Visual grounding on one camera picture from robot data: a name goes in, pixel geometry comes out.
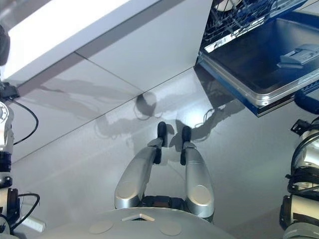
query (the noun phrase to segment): white panel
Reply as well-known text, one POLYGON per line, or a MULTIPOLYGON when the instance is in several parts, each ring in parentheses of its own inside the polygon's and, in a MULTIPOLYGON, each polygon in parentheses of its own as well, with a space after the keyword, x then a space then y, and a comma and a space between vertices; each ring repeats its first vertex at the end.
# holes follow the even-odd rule
POLYGON ((16 25, 2 77, 26 82, 159 0, 52 0, 16 25))
POLYGON ((195 64, 211 4, 212 0, 162 0, 77 52, 149 90, 195 64), (156 12, 158 17, 145 22, 156 12), (111 42, 118 31, 131 30, 135 22, 142 26, 111 42))
POLYGON ((196 126, 192 139, 212 177, 215 224, 238 239, 280 238, 278 207, 287 194, 285 175, 298 141, 290 127, 316 116, 294 103, 261 118, 237 100, 217 109, 212 105, 225 96, 213 86, 208 84, 212 102, 190 69, 145 94, 147 102, 141 103, 148 117, 136 100, 129 101, 14 163, 14 184, 21 192, 41 195, 33 215, 48 229, 114 209, 117 182, 163 120, 169 124, 168 147, 162 149, 162 164, 152 168, 146 195, 184 197, 185 167, 179 159, 181 129, 188 124, 196 126), (266 228, 249 227, 255 220, 266 228))
MULTIPOLYGON (((19 87, 20 103, 39 118, 39 128, 13 150, 13 161, 91 121, 140 94, 141 91, 73 53, 19 87)), ((31 132, 34 119, 14 110, 13 131, 19 140, 31 132)))
POLYGON ((310 12, 312 14, 319 14, 319 1, 305 7, 302 9, 304 12, 310 12))

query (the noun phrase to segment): circular cap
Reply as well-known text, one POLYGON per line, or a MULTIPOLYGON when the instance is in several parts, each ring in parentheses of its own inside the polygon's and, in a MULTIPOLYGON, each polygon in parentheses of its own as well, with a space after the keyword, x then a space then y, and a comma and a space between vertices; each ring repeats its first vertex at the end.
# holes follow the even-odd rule
POLYGON ((181 233, 181 225, 177 222, 166 221, 159 227, 161 233, 167 236, 177 236, 181 233))
POLYGON ((111 229, 112 226, 113 226, 113 222, 111 221, 97 222, 90 227, 89 232, 91 234, 101 234, 111 229))

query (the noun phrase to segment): wire rack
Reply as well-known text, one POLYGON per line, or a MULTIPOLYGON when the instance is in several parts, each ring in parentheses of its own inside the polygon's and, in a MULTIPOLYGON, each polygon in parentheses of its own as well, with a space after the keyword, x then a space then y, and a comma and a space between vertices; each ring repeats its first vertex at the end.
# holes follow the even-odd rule
POLYGON ((217 48, 305 0, 214 0, 201 46, 217 48))

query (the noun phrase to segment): dishwasher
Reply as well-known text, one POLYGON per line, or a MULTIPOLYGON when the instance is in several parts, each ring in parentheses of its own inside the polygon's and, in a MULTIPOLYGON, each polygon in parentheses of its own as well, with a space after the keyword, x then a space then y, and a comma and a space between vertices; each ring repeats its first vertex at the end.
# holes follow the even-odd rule
POLYGON ((213 1, 197 63, 258 117, 291 101, 319 114, 319 1, 305 2, 213 1))

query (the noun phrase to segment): cabinet door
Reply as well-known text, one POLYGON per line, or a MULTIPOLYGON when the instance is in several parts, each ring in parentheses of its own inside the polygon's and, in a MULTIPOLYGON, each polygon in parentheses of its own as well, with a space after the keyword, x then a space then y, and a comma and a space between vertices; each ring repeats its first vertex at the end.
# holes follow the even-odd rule
POLYGON ((194 66, 212 0, 162 0, 77 53, 143 91, 194 66))
MULTIPOLYGON (((141 91, 73 53, 19 87, 20 103, 39 118, 38 130, 13 149, 17 161, 62 135, 134 98, 141 91)), ((34 127, 33 117, 11 104, 15 141, 34 127)))

